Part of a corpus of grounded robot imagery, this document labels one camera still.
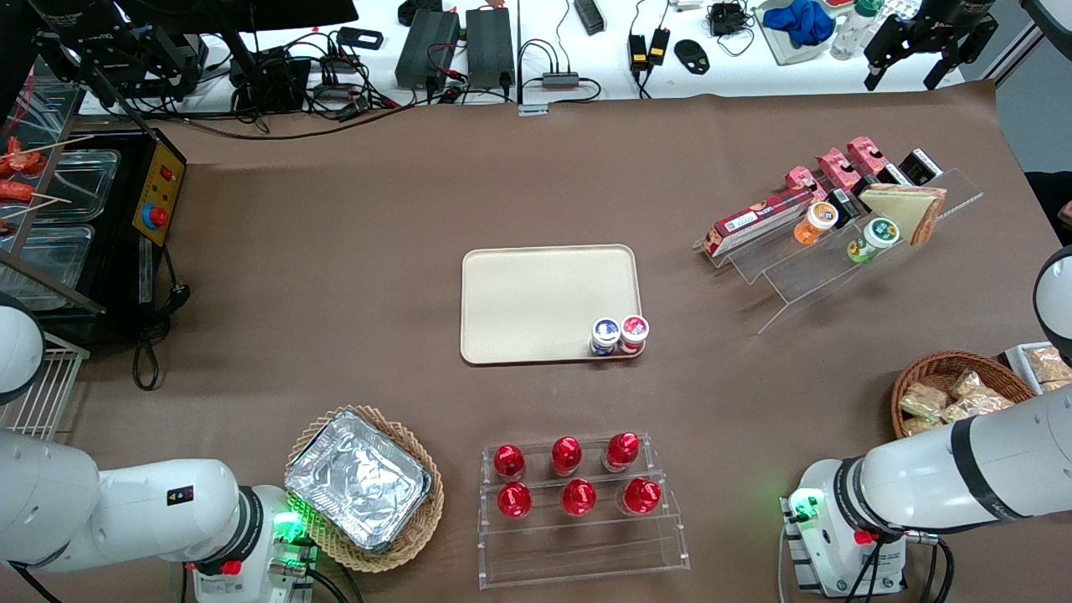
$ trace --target green led light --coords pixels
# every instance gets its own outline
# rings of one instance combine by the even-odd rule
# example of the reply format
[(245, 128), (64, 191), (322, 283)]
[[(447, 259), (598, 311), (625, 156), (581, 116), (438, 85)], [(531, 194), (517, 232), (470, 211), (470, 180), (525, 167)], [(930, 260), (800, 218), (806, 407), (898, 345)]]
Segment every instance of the green led light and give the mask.
[(277, 514), (272, 523), (272, 532), (278, 540), (294, 542), (306, 533), (306, 528), (301, 525), (301, 517), (294, 511)]

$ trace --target yellow control panel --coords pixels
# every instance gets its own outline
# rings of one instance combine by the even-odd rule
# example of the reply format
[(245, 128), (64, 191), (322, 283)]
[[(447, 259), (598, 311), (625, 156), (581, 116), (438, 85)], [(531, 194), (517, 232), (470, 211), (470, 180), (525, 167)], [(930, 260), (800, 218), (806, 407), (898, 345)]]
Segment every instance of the yellow control panel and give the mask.
[(149, 240), (160, 247), (167, 239), (167, 230), (172, 225), (172, 210), (179, 196), (182, 177), (187, 166), (163, 143), (157, 143), (152, 153), (152, 163), (142, 187), (137, 209), (132, 223)]

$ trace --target red emergency button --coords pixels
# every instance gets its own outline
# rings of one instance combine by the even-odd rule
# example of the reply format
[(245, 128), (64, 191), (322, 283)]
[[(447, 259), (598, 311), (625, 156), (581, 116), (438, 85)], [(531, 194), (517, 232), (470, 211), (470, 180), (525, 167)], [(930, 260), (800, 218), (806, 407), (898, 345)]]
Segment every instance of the red emergency button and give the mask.
[(222, 573), (225, 576), (237, 576), (238, 573), (241, 571), (242, 571), (242, 562), (239, 561), (238, 559), (230, 559), (228, 561), (224, 561), (223, 564), (220, 565), (220, 573)]
[(152, 222), (153, 226), (158, 229), (167, 223), (167, 210), (163, 207), (153, 207), (149, 209), (149, 221)]
[(878, 540), (878, 536), (876, 536), (875, 534), (873, 534), (873, 533), (870, 533), (870, 532), (868, 532), (866, 530), (859, 530), (859, 531), (854, 532), (852, 534), (852, 538), (854, 538), (857, 540), (857, 544), (859, 544), (860, 546), (868, 545), (868, 544), (875, 542), (876, 540)]

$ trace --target blue cloth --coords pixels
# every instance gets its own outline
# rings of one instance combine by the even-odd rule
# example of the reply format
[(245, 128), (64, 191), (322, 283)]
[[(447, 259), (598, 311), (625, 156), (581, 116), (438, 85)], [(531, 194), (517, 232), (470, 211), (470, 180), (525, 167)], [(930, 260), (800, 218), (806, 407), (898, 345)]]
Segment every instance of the blue cloth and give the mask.
[(793, 0), (785, 9), (763, 13), (763, 27), (788, 31), (798, 46), (816, 46), (834, 33), (834, 19), (815, 0)]

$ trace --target white table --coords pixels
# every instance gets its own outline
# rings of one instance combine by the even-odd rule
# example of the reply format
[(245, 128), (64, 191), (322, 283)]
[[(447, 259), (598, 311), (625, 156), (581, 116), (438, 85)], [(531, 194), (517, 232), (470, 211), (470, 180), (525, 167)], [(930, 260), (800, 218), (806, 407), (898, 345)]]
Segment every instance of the white table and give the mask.
[[(408, 29), (398, 23), (397, 10), (402, 0), (358, 0), (357, 11), (360, 18), (352, 27), (382, 31), (384, 44), (378, 50), (359, 50), (361, 61), (369, 65), (371, 78), (381, 92), (398, 101), (406, 103), (413, 98), (411, 90), (400, 89), (394, 80), (394, 67), (405, 42)], [(464, 11), (476, 9), (483, 0), (455, 0), (462, 16), (464, 27)], [(517, 1), (507, 0), (511, 18), (517, 19)], [(567, 0), (522, 0), (522, 36), (542, 38), (555, 42), (554, 29), (566, 9)], [(453, 5), (451, 0), (444, 1), (444, 8)], [(562, 43), (569, 53), (572, 69), (581, 77), (589, 77), (602, 85), (600, 100), (636, 99), (638, 90), (628, 73), (626, 57), (626, 35), (629, 23), (632, 20), (634, 2), (631, 0), (604, 0), (600, 4), (607, 20), (607, 31), (589, 36), (584, 32), (572, 2), (569, 1), (570, 14), (562, 25)], [(662, 0), (646, 0), (640, 6), (640, 17), (637, 19), (636, 32), (650, 38), (662, 14)], [(740, 57), (728, 56), (716, 44), (706, 31), (704, 21), (705, 10), (671, 12), (667, 15), (666, 27), (671, 31), (668, 57), (662, 67), (657, 68), (650, 82), (647, 91), (652, 97), (684, 98), (696, 94), (718, 94), (723, 97), (765, 97), (781, 94), (830, 94), (866, 92), (863, 80), (867, 75), (867, 61), (858, 56), (848, 61), (839, 61), (822, 53), (818, 58), (793, 65), (779, 67), (774, 56), (756, 26), (756, 39), (751, 46)], [(319, 31), (332, 31), (336, 26), (321, 28)], [(294, 29), (259, 33), (262, 49), (286, 44), (296, 38), (311, 32), (311, 29)], [(251, 52), (254, 48), (252, 34), (242, 34)], [(673, 45), (683, 39), (691, 39), (700, 43), (711, 60), (711, 70), (704, 75), (693, 75), (685, 70), (673, 55)], [(227, 55), (227, 48), (219, 39), (205, 36), (211, 52), (207, 64), (219, 62)], [(310, 40), (323, 45), (324, 38)], [(746, 36), (739, 35), (726, 39), (725, 44), (736, 52), (746, 42)], [(297, 46), (292, 53), (299, 55), (316, 55), (308, 46)], [(562, 57), (562, 69), (565, 69), (565, 58)], [(882, 78), (878, 91), (904, 92), (923, 90), (923, 78), (938, 60), (937, 55), (915, 55), (900, 61), (890, 69)], [(453, 69), (467, 71), (465, 54), (457, 56)], [(538, 77), (547, 67), (547, 58), (539, 50), (526, 50), (522, 75), (527, 80)], [(311, 83), (315, 84), (319, 70), (314, 63)], [(959, 84), (964, 77), (958, 71), (953, 71), (942, 80), (943, 86)], [(182, 113), (214, 113), (229, 109), (230, 94), (234, 88), (226, 77), (204, 84), (183, 102), (177, 103)], [(548, 102), (555, 99), (581, 98), (591, 94), (589, 88), (565, 92), (546, 92), (538, 84), (532, 84), (525, 89), (525, 103)], [(517, 98), (517, 91), (511, 90), (510, 97)], [(490, 94), (470, 94), (466, 103), (503, 102)], [(100, 115), (103, 109), (96, 99), (87, 95), (80, 113), (83, 115)]]

